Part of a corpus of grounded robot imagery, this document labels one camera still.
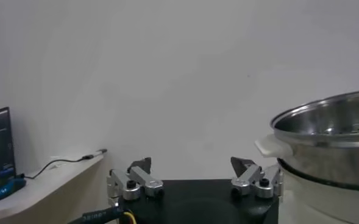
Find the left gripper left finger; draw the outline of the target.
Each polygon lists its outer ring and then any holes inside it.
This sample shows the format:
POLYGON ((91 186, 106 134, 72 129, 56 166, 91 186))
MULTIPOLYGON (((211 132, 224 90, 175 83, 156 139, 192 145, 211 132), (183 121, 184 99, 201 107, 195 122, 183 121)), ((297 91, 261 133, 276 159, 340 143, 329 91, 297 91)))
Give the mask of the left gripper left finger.
POLYGON ((141 198, 141 194, 149 198, 163 197, 163 181, 151 176, 151 167, 152 158, 146 157, 132 162, 126 171, 111 169, 107 176, 108 198, 135 201, 141 198))

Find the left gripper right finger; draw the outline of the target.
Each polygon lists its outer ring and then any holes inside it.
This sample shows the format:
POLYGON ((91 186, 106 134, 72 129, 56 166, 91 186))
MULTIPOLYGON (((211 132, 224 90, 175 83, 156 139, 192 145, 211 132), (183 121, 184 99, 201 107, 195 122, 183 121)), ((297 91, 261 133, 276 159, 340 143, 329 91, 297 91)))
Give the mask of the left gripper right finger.
POLYGON ((231 157, 236 177, 231 183, 231 195, 235 199, 255 194, 257 198, 281 197, 283 192, 283 173, 275 164, 262 168, 251 159, 231 157))

